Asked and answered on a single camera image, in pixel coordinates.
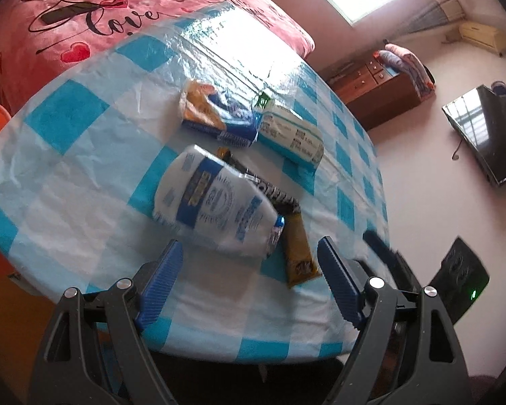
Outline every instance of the television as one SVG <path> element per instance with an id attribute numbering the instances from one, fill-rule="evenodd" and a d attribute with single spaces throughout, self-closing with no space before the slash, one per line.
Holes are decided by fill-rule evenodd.
<path id="1" fill-rule="evenodd" d="M 484 85 L 443 106 L 452 127 L 474 152 L 488 181 L 506 182 L 506 99 Z"/>

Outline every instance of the wooden drawer cabinet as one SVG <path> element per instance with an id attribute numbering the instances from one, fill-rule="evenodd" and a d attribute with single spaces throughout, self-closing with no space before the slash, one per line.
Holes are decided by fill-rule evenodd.
<path id="1" fill-rule="evenodd" d="M 368 54 L 355 59 L 331 88 L 368 131 L 420 104 L 409 76 L 394 73 Z"/>

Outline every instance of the white plastic package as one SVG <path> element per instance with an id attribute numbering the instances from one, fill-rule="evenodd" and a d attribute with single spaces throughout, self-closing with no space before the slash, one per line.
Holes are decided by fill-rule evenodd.
<path id="1" fill-rule="evenodd" d="M 324 155 L 320 130 L 273 100 L 263 111 L 258 136 L 263 144 L 310 170 L 317 169 Z"/>
<path id="2" fill-rule="evenodd" d="M 186 148 L 163 174 L 152 216 L 198 245 L 263 258 L 284 225 L 251 181 L 198 146 Z"/>

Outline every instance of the silver screw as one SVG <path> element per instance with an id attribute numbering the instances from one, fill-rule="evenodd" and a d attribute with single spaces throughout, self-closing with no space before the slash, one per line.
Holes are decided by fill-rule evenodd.
<path id="1" fill-rule="evenodd" d="M 116 286 L 118 286 L 118 289 L 127 289 L 131 286 L 131 280 L 128 278 L 121 278 L 119 281 L 116 282 Z"/>
<path id="2" fill-rule="evenodd" d="M 380 277 L 371 277 L 369 279 L 369 284 L 376 289 L 381 289 L 384 286 L 384 280 Z"/>
<path id="3" fill-rule="evenodd" d="M 436 297 L 437 296 L 437 290 L 433 288 L 432 286 L 425 286 L 424 288 L 425 295 L 428 295 L 429 297 Z"/>
<path id="4" fill-rule="evenodd" d="M 66 297 L 66 299 L 72 299 L 74 296 L 77 295 L 77 288 L 67 288 L 63 295 Z"/>

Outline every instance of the snack package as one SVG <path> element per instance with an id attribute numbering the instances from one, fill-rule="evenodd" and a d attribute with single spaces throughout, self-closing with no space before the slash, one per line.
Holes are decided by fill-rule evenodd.
<path id="1" fill-rule="evenodd" d="M 320 130 L 273 100 L 263 110 L 258 139 L 285 158 L 310 170 L 317 169 L 324 155 Z"/>
<path id="2" fill-rule="evenodd" d="M 249 147 L 257 140 L 261 115 L 209 83 L 188 80 L 179 101 L 182 123 L 217 140 Z"/>
<path id="3" fill-rule="evenodd" d="M 198 146 L 187 147 L 161 177 L 152 217 L 199 245 L 263 258 L 285 224 L 251 181 Z"/>
<path id="4" fill-rule="evenodd" d="M 286 256 L 287 285 L 289 288 L 320 277 L 322 273 L 311 255 L 298 200 L 258 177 L 234 158 L 230 149 L 218 148 L 217 156 L 240 173 L 246 175 L 246 178 L 265 194 L 276 211 L 285 217 L 282 240 Z"/>

